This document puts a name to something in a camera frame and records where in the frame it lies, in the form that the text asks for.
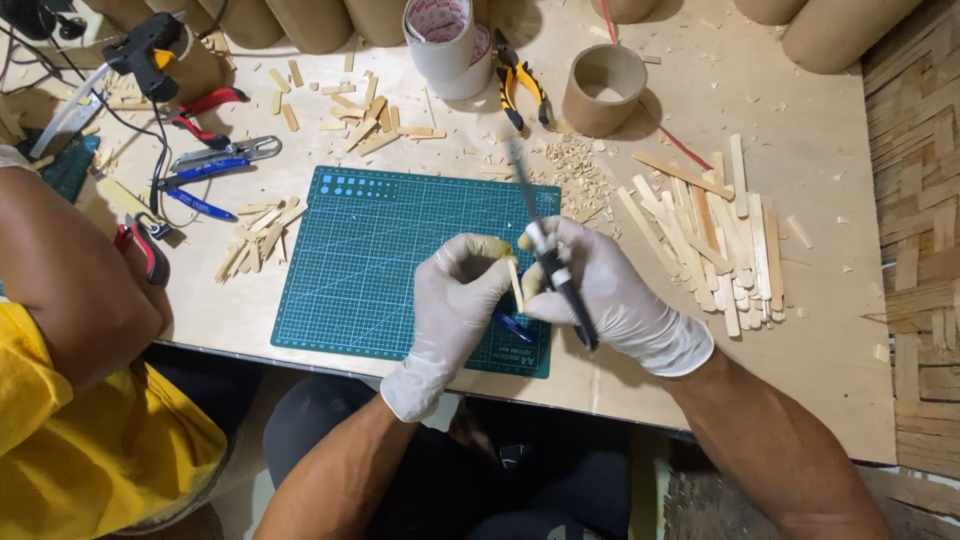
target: woven bamboo wall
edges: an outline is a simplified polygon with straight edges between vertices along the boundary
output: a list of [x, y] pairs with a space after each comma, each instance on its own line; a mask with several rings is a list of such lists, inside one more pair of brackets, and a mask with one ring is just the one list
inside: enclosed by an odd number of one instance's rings
[[901, 465], [960, 478], [960, 4], [930, 0], [864, 58]]

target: forearm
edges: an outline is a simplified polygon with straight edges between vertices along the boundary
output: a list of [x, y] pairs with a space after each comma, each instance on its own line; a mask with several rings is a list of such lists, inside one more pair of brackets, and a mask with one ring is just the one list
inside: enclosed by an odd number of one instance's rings
[[0, 168], [0, 279], [7, 297], [30, 311], [75, 391], [136, 358], [161, 330], [109, 239], [19, 167]]
[[704, 451], [792, 538], [892, 538], [836, 437], [802, 405], [717, 349], [661, 379]]
[[254, 540], [361, 538], [417, 425], [397, 420], [377, 394], [287, 475]]

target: yellow shirt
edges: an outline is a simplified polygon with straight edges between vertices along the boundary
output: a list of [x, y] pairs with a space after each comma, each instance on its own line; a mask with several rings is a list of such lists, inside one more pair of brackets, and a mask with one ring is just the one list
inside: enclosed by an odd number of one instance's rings
[[23, 306], [0, 304], [0, 538], [94, 538], [190, 493], [227, 438], [137, 361], [79, 396]]

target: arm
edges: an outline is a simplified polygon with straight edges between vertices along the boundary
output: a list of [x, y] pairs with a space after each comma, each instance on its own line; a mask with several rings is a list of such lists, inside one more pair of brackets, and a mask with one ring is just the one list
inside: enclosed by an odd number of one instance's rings
[[660, 381], [717, 468], [786, 535], [893, 538], [836, 437], [789, 396], [719, 349]]
[[377, 394], [294, 467], [254, 540], [361, 538], [416, 427]]
[[[15, 152], [6, 150], [0, 158]], [[30, 312], [75, 392], [135, 359], [161, 331], [109, 239], [34, 171], [0, 168], [0, 254], [7, 297]]]
[[[709, 457], [780, 530], [803, 540], [892, 538], [823, 423], [714, 350], [707, 326], [658, 298], [611, 238], [567, 218], [544, 222], [580, 254], [571, 272], [580, 279], [600, 338], [660, 378]], [[524, 247], [527, 240], [519, 243]], [[540, 290], [540, 276], [537, 265], [523, 276], [526, 312], [570, 322], [566, 302]]]
[[496, 238], [459, 234], [417, 268], [410, 354], [384, 378], [372, 401], [287, 475], [255, 540], [363, 536], [414, 430], [436, 409], [510, 288], [511, 252]]

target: yellow pliers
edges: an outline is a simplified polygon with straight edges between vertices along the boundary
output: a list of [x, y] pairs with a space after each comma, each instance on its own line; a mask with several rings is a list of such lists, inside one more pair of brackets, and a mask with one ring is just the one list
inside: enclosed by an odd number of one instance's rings
[[523, 131], [523, 116], [516, 110], [516, 101], [514, 100], [515, 82], [520, 82], [526, 86], [530, 93], [537, 99], [538, 120], [543, 126], [550, 124], [550, 118], [546, 114], [547, 98], [546, 92], [540, 86], [540, 82], [534, 77], [534, 72], [527, 65], [527, 62], [520, 63], [520, 57], [516, 55], [514, 46], [507, 41], [500, 29], [494, 30], [496, 37], [496, 54], [500, 57], [503, 66], [496, 68], [496, 76], [500, 78], [500, 105], [503, 107], [507, 117], [514, 123], [517, 131]]

